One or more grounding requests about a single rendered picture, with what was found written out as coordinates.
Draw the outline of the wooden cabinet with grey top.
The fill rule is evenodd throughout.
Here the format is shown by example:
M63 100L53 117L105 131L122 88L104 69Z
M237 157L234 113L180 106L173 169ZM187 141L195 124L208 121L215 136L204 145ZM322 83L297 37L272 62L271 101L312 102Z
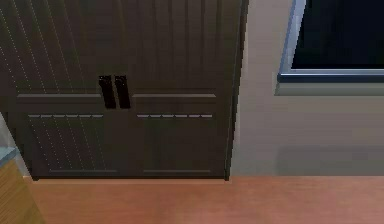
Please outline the wooden cabinet with grey top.
M0 147L0 224L46 224L15 162L13 147Z

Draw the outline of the dark brown double door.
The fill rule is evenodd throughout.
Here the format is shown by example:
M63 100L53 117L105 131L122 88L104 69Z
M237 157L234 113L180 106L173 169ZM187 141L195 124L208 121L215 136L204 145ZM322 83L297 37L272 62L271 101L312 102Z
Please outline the dark brown double door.
M227 178L246 3L0 0L0 114L28 174Z

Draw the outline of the blue framed window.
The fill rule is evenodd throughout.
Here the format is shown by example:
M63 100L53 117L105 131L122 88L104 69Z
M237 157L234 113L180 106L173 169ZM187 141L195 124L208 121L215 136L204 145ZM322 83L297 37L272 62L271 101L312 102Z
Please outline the blue framed window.
M384 96L384 0L293 0L277 96Z

